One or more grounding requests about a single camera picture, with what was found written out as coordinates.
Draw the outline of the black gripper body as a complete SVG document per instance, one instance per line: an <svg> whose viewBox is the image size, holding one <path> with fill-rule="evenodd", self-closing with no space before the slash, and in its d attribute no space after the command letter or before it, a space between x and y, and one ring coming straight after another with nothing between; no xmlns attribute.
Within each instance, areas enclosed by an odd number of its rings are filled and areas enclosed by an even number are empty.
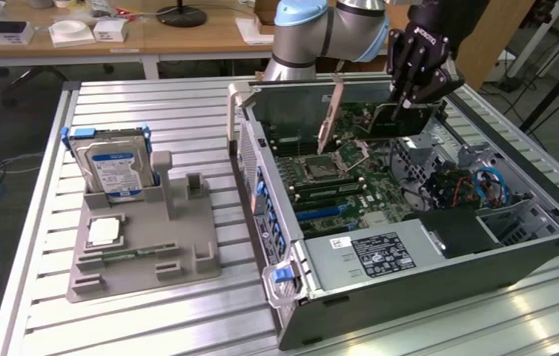
<svg viewBox="0 0 559 356"><path fill-rule="evenodd" d="M487 1L468 0L424 1L411 6L405 33L413 35L423 46L412 92L437 69L451 72L457 69L455 62L461 43L475 30L487 6Z"/></svg>

